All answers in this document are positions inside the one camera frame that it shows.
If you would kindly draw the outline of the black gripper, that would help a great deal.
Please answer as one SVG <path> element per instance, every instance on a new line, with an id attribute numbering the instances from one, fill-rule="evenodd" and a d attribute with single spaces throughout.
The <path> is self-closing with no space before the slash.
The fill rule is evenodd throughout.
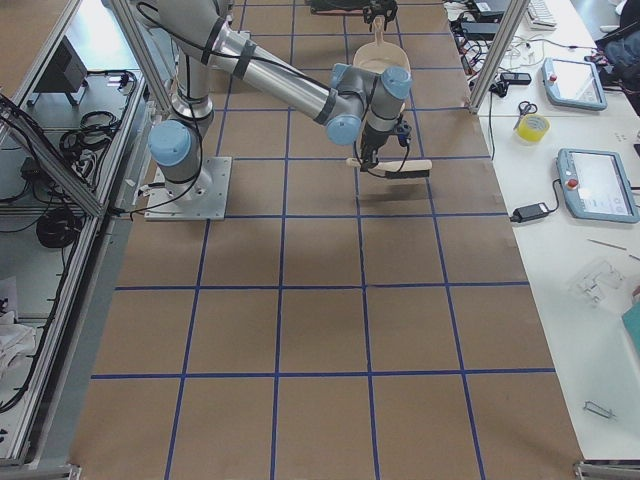
<path id="1" fill-rule="evenodd" d="M 365 23 L 372 23 L 378 16 L 389 22 L 396 19 L 398 5 L 395 0 L 369 0 L 362 11 Z"/>
<path id="2" fill-rule="evenodd" d="M 388 138 L 393 133 L 396 125 L 396 118 L 383 118 L 375 113 L 368 113 L 365 118 L 365 125 L 360 140 L 360 171 L 368 171 L 378 168 L 379 161 L 374 159 L 377 152 L 382 148 Z"/>

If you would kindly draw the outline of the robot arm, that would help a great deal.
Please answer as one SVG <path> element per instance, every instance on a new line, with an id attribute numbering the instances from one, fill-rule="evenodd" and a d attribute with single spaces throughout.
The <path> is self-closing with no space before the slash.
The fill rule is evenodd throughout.
<path id="1" fill-rule="evenodd" d="M 338 63 L 323 84 L 232 30 L 224 2 L 138 1 L 135 8 L 143 23 L 164 30 L 179 49 L 178 86 L 171 96 L 176 114 L 197 118 L 198 108 L 211 114 L 208 73 L 217 67 L 324 126 L 331 142 L 359 144 L 354 163 L 361 171 L 385 179 L 418 175 L 408 160 L 379 160 L 389 137 L 409 145 L 411 128 L 402 114 L 412 86 L 409 71 L 390 66 L 375 73 Z"/>

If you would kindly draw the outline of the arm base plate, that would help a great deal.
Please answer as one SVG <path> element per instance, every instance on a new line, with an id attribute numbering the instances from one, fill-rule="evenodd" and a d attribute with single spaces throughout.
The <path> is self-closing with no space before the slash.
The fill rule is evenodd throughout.
<path id="1" fill-rule="evenodd" d="M 201 173 L 193 187 L 167 183 L 160 167 L 156 167 L 155 182 L 164 186 L 152 189 L 148 209 L 143 212 L 148 221 L 221 221 L 225 218 L 232 158 L 205 157 Z"/>

